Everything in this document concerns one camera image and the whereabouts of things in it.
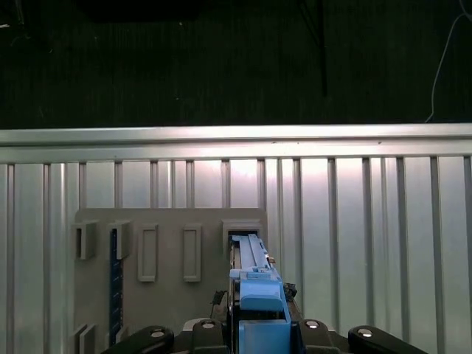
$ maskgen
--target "corrugated metal wall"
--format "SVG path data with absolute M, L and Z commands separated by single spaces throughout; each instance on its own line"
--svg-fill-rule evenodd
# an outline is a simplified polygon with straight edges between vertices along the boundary
M 80 207 L 263 208 L 306 317 L 472 352 L 469 156 L 0 164 L 0 353 L 65 352 Z

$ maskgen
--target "blue ruler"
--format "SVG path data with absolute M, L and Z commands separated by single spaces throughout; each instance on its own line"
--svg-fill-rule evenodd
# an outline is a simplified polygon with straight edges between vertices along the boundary
M 117 334 L 123 327 L 123 265 L 117 258 L 118 237 L 116 229 L 110 233 L 110 309 L 109 345 L 115 345 Z

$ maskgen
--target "rectangular slot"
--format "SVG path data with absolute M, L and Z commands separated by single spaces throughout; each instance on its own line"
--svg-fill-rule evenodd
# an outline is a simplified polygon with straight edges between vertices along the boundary
M 201 225 L 184 227 L 184 281 L 201 280 Z
M 95 325 L 90 324 L 79 335 L 79 354 L 90 354 L 95 352 Z
M 117 236 L 117 259 L 126 258 L 131 252 L 131 224 L 128 221 L 117 221 L 108 225 L 110 232 Z
M 75 256 L 79 260 L 88 260 L 95 255 L 97 247 L 97 227 L 95 221 L 78 223 L 72 226 L 75 237 Z
M 75 257 L 82 258 L 82 229 L 75 229 Z
M 123 339 L 128 337 L 128 326 L 124 326 L 117 333 L 117 343 L 120 343 Z
M 138 280 L 155 282 L 157 273 L 157 234 L 156 224 L 145 225 L 138 235 Z
M 263 226 L 259 219 L 223 219 L 223 254 L 229 256 L 229 236 L 256 234 L 267 243 Z
M 72 337 L 71 337 L 71 353 L 72 354 L 80 354 L 80 335 L 82 334 L 82 332 L 84 330 L 86 330 L 87 328 L 87 325 L 86 324 L 82 324 L 81 326 L 78 327 L 78 329 L 76 329 L 74 331 L 74 333 L 72 334 Z

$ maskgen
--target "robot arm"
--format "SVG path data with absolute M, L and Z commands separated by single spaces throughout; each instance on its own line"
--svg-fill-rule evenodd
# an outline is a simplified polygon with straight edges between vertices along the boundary
M 345 338 L 303 319 L 294 285 L 283 283 L 261 239 L 231 235 L 229 248 L 229 287 L 217 291 L 210 318 L 188 321 L 177 336 L 146 327 L 103 354 L 425 354 L 375 327 L 355 327 Z

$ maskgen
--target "gray plastic board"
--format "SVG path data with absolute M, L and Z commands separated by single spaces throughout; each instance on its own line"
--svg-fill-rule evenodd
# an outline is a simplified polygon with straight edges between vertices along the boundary
M 123 333 L 129 334 L 149 325 L 177 334 L 187 320 L 210 315 L 214 292 L 229 284 L 228 232 L 258 231 L 267 244 L 261 209 L 82 209 L 75 221 L 74 327 L 94 325 L 97 353 L 108 347 L 113 228 L 123 257 Z

